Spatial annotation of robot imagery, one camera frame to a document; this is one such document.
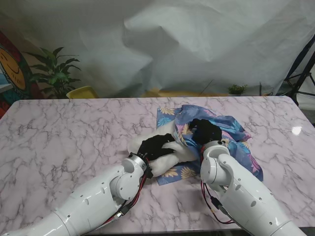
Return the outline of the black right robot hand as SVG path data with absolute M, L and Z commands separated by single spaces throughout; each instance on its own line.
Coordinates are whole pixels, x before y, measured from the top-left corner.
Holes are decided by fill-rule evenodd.
M 189 123 L 189 129 L 193 130 L 192 139 L 199 145 L 205 145 L 211 141 L 221 141 L 222 130 L 206 119 L 193 119 Z

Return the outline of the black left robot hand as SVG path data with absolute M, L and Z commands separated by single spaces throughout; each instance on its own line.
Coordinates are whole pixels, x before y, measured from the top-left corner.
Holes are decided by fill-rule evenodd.
M 165 135 L 155 135 L 141 143 L 136 155 L 147 161 L 156 160 L 159 157 L 174 153 L 174 149 L 163 148 L 164 144 L 174 141 L 175 139 L 169 133 Z

